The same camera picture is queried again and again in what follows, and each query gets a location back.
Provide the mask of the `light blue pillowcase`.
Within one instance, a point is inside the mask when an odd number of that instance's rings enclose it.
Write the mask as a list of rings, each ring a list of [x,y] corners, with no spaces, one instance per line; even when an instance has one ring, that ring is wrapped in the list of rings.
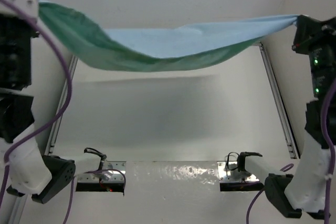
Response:
[[[297,22],[297,15],[178,28],[104,29],[84,13],[40,1],[39,17],[86,65],[107,71],[189,71],[220,64]]]

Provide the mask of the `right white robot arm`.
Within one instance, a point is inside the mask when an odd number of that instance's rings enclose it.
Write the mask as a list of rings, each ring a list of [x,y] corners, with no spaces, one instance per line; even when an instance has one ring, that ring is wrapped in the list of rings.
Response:
[[[335,170],[335,18],[297,19],[294,52],[309,57],[314,100],[306,105],[305,145],[294,174],[268,165],[260,153],[237,155],[232,174],[254,175],[255,182],[231,183],[230,189],[256,186],[286,218],[330,220],[331,182]]]

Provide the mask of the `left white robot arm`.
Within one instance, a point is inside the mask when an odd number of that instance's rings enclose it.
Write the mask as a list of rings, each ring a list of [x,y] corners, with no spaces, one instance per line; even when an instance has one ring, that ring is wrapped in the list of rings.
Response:
[[[85,148],[84,154],[63,158],[43,155],[34,137],[5,153],[35,130],[33,97],[19,92],[31,85],[31,43],[37,33],[22,19],[1,15],[1,161],[11,180],[1,194],[31,195],[45,204],[75,176],[102,169],[106,155]]]

